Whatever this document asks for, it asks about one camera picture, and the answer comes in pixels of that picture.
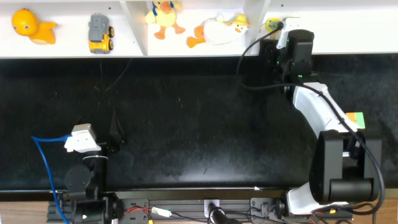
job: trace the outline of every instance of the wooden floor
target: wooden floor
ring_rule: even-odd
[[[48,202],[0,202],[0,224],[43,224],[46,221],[47,205]],[[385,199],[382,208],[377,213],[377,223],[398,223],[397,206],[398,198]],[[196,224],[195,222],[179,223]],[[355,216],[352,223],[371,224],[372,218],[371,216]]]

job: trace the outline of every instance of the black table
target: black table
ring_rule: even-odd
[[[298,187],[308,181],[316,137],[279,91],[237,88],[236,58],[0,61],[0,190],[50,190],[30,136],[70,134],[81,119],[98,136],[118,112],[128,144],[109,157],[108,190]],[[383,134],[382,171],[398,186],[395,55],[314,57],[343,111],[362,111]],[[244,64],[258,72],[258,58]],[[56,188],[81,162],[63,143],[42,143]]]

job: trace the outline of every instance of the blue cable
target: blue cable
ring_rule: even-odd
[[[63,214],[62,209],[61,209],[61,206],[60,206],[60,204],[59,204],[59,202],[58,202],[57,193],[55,193],[54,180],[53,180],[53,178],[52,178],[51,170],[50,170],[49,164],[48,164],[48,162],[47,162],[47,159],[46,159],[45,156],[44,156],[43,150],[42,150],[42,148],[41,148],[39,142],[58,142],[58,141],[65,142],[65,141],[67,141],[68,137],[70,137],[70,136],[71,136],[71,135],[69,134],[69,135],[66,135],[66,136],[64,136],[64,137],[53,138],[53,139],[42,139],[42,138],[37,138],[37,137],[31,136],[31,138],[33,139],[33,141],[36,143],[36,146],[37,146],[37,148],[39,149],[40,154],[41,154],[42,157],[43,157],[43,161],[44,161],[45,168],[47,169],[47,173],[49,174],[51,189],[52,189],[52,193],[53,193],[53,196],[54,196],[55,204],[56,204],[56,206],[57,206],[58,213],[61,215],[63,221],[65,221],[66,224],[69,224],[69,221],[68,221],[68,219],[65,217],[65,215]]]

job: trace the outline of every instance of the toy truck wheel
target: toy truck wheel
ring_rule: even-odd
[[[112,40],[109,40],[108,45],[109,45],[109,50],[113,50],[113,42],[112,42]]]
[[[110,38],[114,37],[114,29],[111,26],[109,27],[109,37]]]

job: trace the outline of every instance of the plush duck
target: plush duck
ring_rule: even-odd
[[[212,45],[227,44],[242,37],[248,30],[246,16],[239,14],[232,22],[225,22],[223,16],[206,20],[195,28],[195,37],[188,37],[187,45],[193,48],[200,43]]]
[[[146,15],[145,21],[148,24],[156,22],[160,25],[160,31],[154,34],[156,38],[164,40],[165,31],[168,27],[174,27],[176,34],[182,34],[185,31],[183,27],[178,26],[176,23],[177,13],[175,10],[182,10],[180,2],[153,1],[152,6],[152,11]]]
[[[12,16],[12,25],[19,35],[28,36],[35,44],[55,44],[54,22],[40,22],[28,9],[18,10]]]

